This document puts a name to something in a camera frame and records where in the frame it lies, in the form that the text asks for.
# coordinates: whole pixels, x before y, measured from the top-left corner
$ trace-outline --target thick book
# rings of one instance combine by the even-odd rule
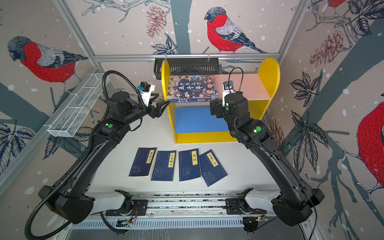
[[[176,151],[158,151],[151,181],[173,181]]]
[[[208,187],[227,176],[212,149],[200,155],[200,168]]]
[[[179,152],[179,181],[201,177],[199,150],[192,149]]]
[[[149,176],[152,160],[155,156],[156,147],[139,147],[135,160],[133,161],[129,176],[131,177],[146,177]]]
[[[167,101],[171,103],[208,102],[218,100],[214,75],[171,76]]]

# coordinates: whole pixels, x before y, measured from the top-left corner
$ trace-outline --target blue book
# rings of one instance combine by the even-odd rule
[[[200,168],[208,187],[227,176],[212,149],[200,155]]]
[[[135,160],[133,161],[129,176],[143,177],[148,176],[152,165],[152,159],[155,156],[156,147],[139,147]]]
[[[151,181],[173,181],[175,151],[158,151]]]
[[[201,177],[199,150],[192,149],[179,152],[179,181]]]

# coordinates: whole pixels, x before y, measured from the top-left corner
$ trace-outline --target black corrugated hose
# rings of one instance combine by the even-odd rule
[[[101,82],[101,85],[102,85],[102,88],[103,88],[103,94],[104,94],[104,97],[105,97],[105,100],[108,100],[108,94],[107,94],[107,89],[106,89],[106,84],[105,84],[105,80],[107,78],[107,76],[111,73],[114,73],[116,75],[119,75],[121,76],[124,80],[126,80],[129,85],[136,91],[137,93],[137,96],[139,98],[139,104],[142,108],[145,108],[145,105],[144,105],[144,102],[141,98],[141,95],[140,95],[140,92],[139,90],[131,83],[131,81],[129,81],[129,79],[127,79],[123,74],[117,72],[117,71],[107,71],[104,75],[103,75],[103,78],[102,78],[102,82]],[[38,211],[43,207],[43,205],[52,197],[52,195],[54,195],[55,193],[57,193],[65,184],[67,184],[68,180],[79,170],[79,168],[83,165],[83,163],[85,162],[85,160],[88,158],[89,154],[91,153],[91,149],[92,149],[92,144],[93,144],[93,136],[94,136],[94,133],[96,131],[96,129],[100,126],[101,122],[103,122],[106,118],[107,118],[107,115],[108,115],[108,112],[109,112],[109,106],[107,104],[107,108],[105,110],[105,113],[104,113],[104,116],[103,118],[101,119],[101,121],[99,121],[96,126],[92,129],[92,132],[90,133],[89,135],[89,141],[88,141],[88,147],[87,147],[87,150],[85,152],[85,154],[83,155],[81,161],[79,161],[79,163],[77,163],[77,165],[72,168],[72,170],[69,172],[69,174],[67,174],[67,176],[63,179],[63,181],[61,181],[57,186],[55,186],[52,191],[50,191],[48,193],[48,195],[35,207],[35,209],[32,211],[31,215],[29,216],[28,220],[26,221],[26,224],[25,224],[25,229],[24,229],[24,234],[26,236],[27,239],[29,240],[44,240],[44,239],[47,239],[47,238],[50,238],[54,235],[56,235],[58,232],[60,232],[61,230],[63,230],[65,227],[67,227],[70,222],[67,221],[66,223],[64,223],[61,227],[59,227],[58,229],[56,229],[55,231],[51,232],[51,233],[48,233],[44,236],[35,236],[33,235],[32,231],[31,231],[31,227],[32,227],[32,222],[33,222],[33,219],[35,218],[36,214],[38,213]]]

